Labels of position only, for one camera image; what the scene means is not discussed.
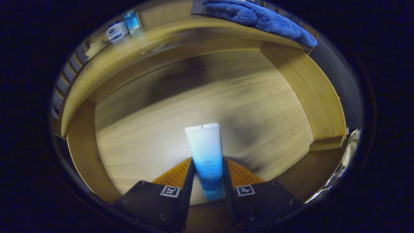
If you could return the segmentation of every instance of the tube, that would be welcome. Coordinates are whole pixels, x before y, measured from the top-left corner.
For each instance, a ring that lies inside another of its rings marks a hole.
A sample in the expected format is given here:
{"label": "tube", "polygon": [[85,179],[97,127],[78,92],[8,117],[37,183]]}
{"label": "tube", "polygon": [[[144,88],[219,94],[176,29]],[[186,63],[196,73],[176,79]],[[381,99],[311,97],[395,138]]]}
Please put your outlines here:
{"label": "tube", "polygon": [[223,198],[223,155],[219,123],[187,127],[185,133],[204,196],[207,200]]}

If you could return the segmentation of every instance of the towel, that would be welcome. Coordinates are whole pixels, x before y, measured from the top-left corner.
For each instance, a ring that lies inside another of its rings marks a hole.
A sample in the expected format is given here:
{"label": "towel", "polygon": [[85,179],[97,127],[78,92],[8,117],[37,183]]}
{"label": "towel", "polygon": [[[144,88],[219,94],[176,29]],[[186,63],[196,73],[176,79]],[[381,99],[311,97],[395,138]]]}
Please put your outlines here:
{"label": "towel", "polygon": [[239,0],[206,0],[203,5],[208,15],[284,36],[302,45],[318,44],[308,31],[290,19],[254,3]]}

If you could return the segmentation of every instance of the wooden surface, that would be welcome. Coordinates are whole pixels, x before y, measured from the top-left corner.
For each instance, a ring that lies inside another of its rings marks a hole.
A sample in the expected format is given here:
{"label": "wooden surface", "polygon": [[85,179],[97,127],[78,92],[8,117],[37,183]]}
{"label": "wooden surface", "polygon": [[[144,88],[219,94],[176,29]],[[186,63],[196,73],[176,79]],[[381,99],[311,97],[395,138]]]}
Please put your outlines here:
{"label": "wooden surface", "polygon": [[[185,127],[213,122],[223,155],[264,180],[289,169],[313,142],[296,93],[258,51],[190,58],[120,87],[96,106],[96,142],[123,194],[191,156]],[[190,202],[205,202],[197,177]]]}
{"label": "wooden surface", "polygon": [[166,66],[168,64],[182,61],[188,58],[229,51],[259,51],[261,41],[214,39],[208,41],[194,41],[174,47],[156,56],[150,56],[132,66],[118,72],[111,79],[102,83],[88,97],[92,102],[98,102],[106,95],[116,90],[127,82],[142,76],[150,71]]}
{"label": "wooden surface", "polygon": [[326,138],[315,140],[310,144],[309,150],[331,150],[340,148],[342,143],[342,136],[337,136],[334,138]]}
{"label": "wooden surface", "polygon": [[305,202],[333,175],[344,155],[345,143],[332,150],[309,151],[299,162],[276,179],[296,198]]}
{"label": "wooden surface", "polygon": [[[194,37],[190,37],[191,40],[185,41],[186,33],[191,36],[197,34],[208,35],[211,39],[234,38],[235,40],[270,41],[303,50],[308,49],[281,36],[245,27],[234,22],[208,17],[166,24],[147,30],[141,35],[130,34],[98,54],[77,77],[65,101],[61,118],[62,133],[66,132],[67,125],[78,106],[102,83],[111,79],[119,71],[148,57],[148,53],[154,53],[154,50],[160,49],[164,45],[174,44],[180,40],[184,43],[193,41]],[[205,41],[205,39],[199,38],[195,40],[195,42],[197,41]]]}
{"label": "wooden surface", "polygon": [[75,167],[86,185],[104,201],[114,201],[120,193],[109,179],[96,147],[95,104],[85,101],[67,128],[67,144]]}
{"label": "wooden surface", "polygon": [[303,51],[264,42],[260,52],[283,74],[295,90],[308,116],[315,140],[346,137],[341,102],[331,82]]}

